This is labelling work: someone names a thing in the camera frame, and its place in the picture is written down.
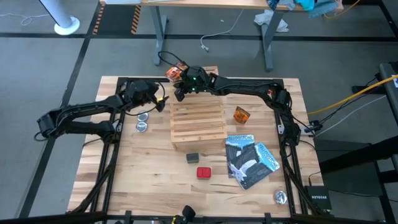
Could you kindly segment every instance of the wooden crate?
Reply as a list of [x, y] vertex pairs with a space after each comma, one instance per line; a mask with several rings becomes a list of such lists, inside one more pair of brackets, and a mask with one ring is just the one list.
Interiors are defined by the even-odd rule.
[[[218, 73], [217, 67], [205, 67]], [[182, 102], [175, 96], [170, 101], [171, 142], [178, 151], [224, 147], [227, 138], [223, 100], [209, 93], [185, 95]]]

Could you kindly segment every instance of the metal can lid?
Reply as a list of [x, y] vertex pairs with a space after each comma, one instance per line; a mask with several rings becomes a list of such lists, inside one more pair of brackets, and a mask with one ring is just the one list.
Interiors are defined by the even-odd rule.
[[148, 128], [148, 124], [143, 121], [138, 122], [136, 125], [136, 130], [138, 132], [144, 132], [147, 130], [147, 128]]
[[142, 113], [140, 115], [137, 116], [138, 121], [146, 121], [148, 120], [149, 114], [148, 113]]
[[279, 190], [275, 192], [275, 202], [281, 205], [284, 205], [287, 201], [286, 193]]

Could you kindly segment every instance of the white cable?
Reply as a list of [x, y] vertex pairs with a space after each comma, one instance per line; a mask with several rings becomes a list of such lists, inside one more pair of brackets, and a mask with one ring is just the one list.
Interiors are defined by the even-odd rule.
[[200, 47], [201, 47], [202, 49], [205, 49], [207, 52], [209, 52], [209, 48], [206, 47], [206, 46], [203, 44], [203, 41], [202, 41], [202, 40], [203, 40], [204, 38], [206, 38], [206, 37], [214, 37], [214, 36], [217, 36], [217, 35], [227, 34], [227, 33], [231, 32], [231, 31], [234, 29], [234, 27], [235, 27], [237, 21], [238, 21], [239, 18], [241, 17], [242, 12], [243, 12], [243, 9], [242, 9], [241, 13], [239, 13], [238, 17], [236, 18], [234, 25], [233, 25], [229, 30], [227, 30], [227, 31], [225, 31], [225, 32], [220, 32], [220, 33], [217, 33], [217, 34], [204, 35], [203, 37], [201, 37], [201, 38], [200, 38], [200, 44], [201, 44]]
[[2, 17], [2, 16], [21, 16], [21, 17], [24, 18], [21, 21], [21, 25], [22, 26], [27, 26], [33, 21], [33, 18], [49, 16], [49, 14], [43, 14], [43, 15], [38, 15], [38, 16], [24, 16], [24, 15], [18, 15], [18, 14], [13, 14], [13, 13], [7, 13], [7, 14], [0, 15], [0, 17]]
[[380, 97], [380, 98], [377, 98], [377, 99], [375, 99], [375, 100], [370, 101], [369, 103], [366, 103], [366, 104], [360, 106], [359, 108], [357, 108], [357, 109], [355, 109], [354, 111], [352, 111], [351, 113], [349, 113], [347, 116], [345, 116], [343, 119], [341, 119], [339, 122], [337, 122], [336, 124], [334, 124], [334, 125], [331, 126], [330, 128], [328, 128], [328, 129], [322, 131], [321, 133], [317, 134], [317, 137], [318, 137], [319, 135], [321, 135], [321, 134], [323, 134], [323, 133], [329, 131], [330, 129], [334, 128], [336, 125], [340, 124], [341, 122], [343, 122], [343, 121], [344, 121], [345, 119], [347, 119], [351, 114], [357, 112], [358, 110], [364, 108], [365, 106], [367, 106], [367, 105], [369, 105], [369, 104], [371, 104], [371, 103], [376, 102], [377, 100], [383, 99], [384, 97], [386, 97], [386, 96], [384, 95], [384, 96], [382, 96], [382, 97]]

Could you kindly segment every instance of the floor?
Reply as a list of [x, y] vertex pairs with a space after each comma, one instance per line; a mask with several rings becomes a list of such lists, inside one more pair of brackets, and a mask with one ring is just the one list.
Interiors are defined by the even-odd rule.
[[[64, 0], [68, 13], [79, 18], [79, 34], [88, 30], [97, 0]], [[398, 23], [398, 2], [384, 0]], [[168, 34], [211, 34], [227, 30], [239, 9], [162, 7], [168, 15]], [[0, 14], [46, 14], [38, 1], [0, 0]], [[231, 32], [259, 35], [253, 23], [258, 10], [245, 10]], [[339, 19], [308, 19], [306, 13], [284, 16], [291, 36], [370, 36], [393, 37], [377, 6], [356, 6]], [[20, 25], [20, 17], [0, 17], [0, 32], [53, 33], [51, 17], [35, 18]], [[148, 8], [141, 12], [138, 34], [154, 34]], [[0, 219], [12, 218], [20, 204], [43, 143], [33, 141], [38, 131], [36, 119], [59, 106], [75, 66], [83, 39], [0, 38]], [[200, 48], [199, 40], [167, 40], [165, 50], [176, 53], [190, 64], [217, 65], [228, 77], [299, 78], [308, 111], [330, 105], [351, 94], [350, 86], [363, 85], [377, 73], [382, 62], [397, 60], [398, 45], [375, 42], [289, 42], [272, 44], [275, 70], [264, 71], [262, 46], [258, 40], [205, 40], [210, 52]], [[70, 104], [90, 102], [103, 75], [162, 75], [168, 66], [154, 66], [153, 39], [92, 39], [78, 74]], [[338, 122], [355, 108], [376, 99], [367, 96], [336, 114], [325, 127]], [[326, 114], [311, 116], [320, 119]], [[397, 125], [386, 99], [358, 111], [349, 119], [322, 134], [319, 139], [378, 142], [395, 136]], [[65, 212], [78, 167], [84, 136], [68, 135], [55, 143], [31, 215]], [[380, 161], [382, 170], [391, 168]], [[390, 198], [398, 200], [397, 186], [386, 186]], [[331, 192], [333, 213], [337, 217], [382, 220], [377, 198]], [[392, 203], [395, 211], [398, 203]]]

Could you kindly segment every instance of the yellow cable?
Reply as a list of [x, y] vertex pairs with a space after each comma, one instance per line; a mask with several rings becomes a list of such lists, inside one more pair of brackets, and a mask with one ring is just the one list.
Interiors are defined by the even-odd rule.
[[348, 9], [344, 10], [343, 12], [341, 12], [340, 14], [337, 14], [335, 16], [327, 16], [326, 14], [324, 14], [325, 18], [327, 19], [334, 19], [336, 17], [339, 17], [341, 15], [343, 15], [344, 13], [348, 12], [352, 7], [354, 7], [356, 4], [358, 4], [360, 2], [360, 0], [357, 0], [352, 6], [350, 6]]
[[328, 110], [328, 109], [330, 109], [330, 108], [333, 108], [333, 107], [335, 107], [335, 106], [338, 106], [338, 105], [340, 105], [340, 104], [342, 104], [342, 103], [344, 103], [344, 102], [347, 102], [348, 100], [350, 100], [350, 99], [352, 99], [352, 98], [354, 98], [354, 97], [359, 96], [360, 94], [362, 94], [362, 93], [364, 93], [364, 92], [366, 92], [366, 91], [368, 91], [368, 90], [370, 90], [370, 89], [372, 89], [372, 88], [374, 88], [374, 87], [376, 87], [376, 86], [379, 86], [379, 85], [381, 85], [381, 84], [384, 84], [384, 83], [386, 83], [386, 82], [389, 82], [389, 81], [391, 81], [391, 80], [393, 80], [393, 79], [395, 79], [395, 78], [398, 78], [398, 75], [393, 75], [393, 76], [391, 76], [390, 78], [387, 78], [387, 79], [385, 79], [385, 80], [379, 81], [378, 83], [375, 83], [375, 84], [373, 84], [373, 85], [371, 85], [371, 86], [369, 86], [369, 87], [367, 87], [367, 88], [365, 88], [365, 89], [363, 89], [363, 90], [361, 90], [361, 91], [359, 91], [359, 92], [357, 92], [357, 93], [355, 93], [355, 94], [353, 94], [353, 95], [351, 95], [351, 96], [349, 96], [349, 97], [347, 97], [347, 98], [345, 98], [345, 99], [343, 99], [343, 100], [341, 100], [341, 101], [335, 103], [334, 105], [327, 106], [327, 107], [325, 107], [325, 108], [322, 108], [322, 109], [317, 110], [317, 111], [314, 111], [314, 112], [309, 112], [308, 115], [321, 113], [321, 112], [323, 112], [323, 111], [325, 111], [325, 110]]

